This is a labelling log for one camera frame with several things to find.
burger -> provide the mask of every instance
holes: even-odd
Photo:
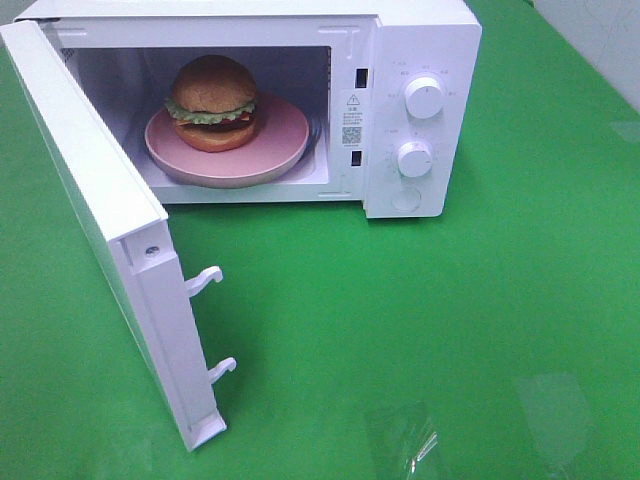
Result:
[[[243,65],[205,55],[180,69],[166,108],[178,136],[205,152],[222,152],[251,140],[256,122],[256,82]]]

microwave door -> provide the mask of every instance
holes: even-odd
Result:
[[[189,301],[217,267],[185,282],[167,213],[36,22],[0,27],[76,215],[187,449],[226,429]]]

green tablecloth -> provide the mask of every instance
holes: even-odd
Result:
[[[185,275],[225,271],[207,360],[238,361],[191,454],[2,51],[0,477],[640,478],[640,118],[525,2],[472,8],[443,216],[168,207]]]

plate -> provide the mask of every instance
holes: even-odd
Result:
[[[261,93],[253,138],[241,147],[208,153],[187,145],[163,108],[147,123],[144,137],[155,163],[171,178],[213,188],[242,188],[275,180],[302,157],[309,123],[296,106]]]

white knob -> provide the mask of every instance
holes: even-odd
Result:
[[[426,143],[405,143],[398,150],[398,168],[405,177],[421,177],[431,170],[431,148]]]
[[[444,92],[440,82],[430,76],[413,80],[404,90],[407,110],[415,118],[430,118],[442,110]]]

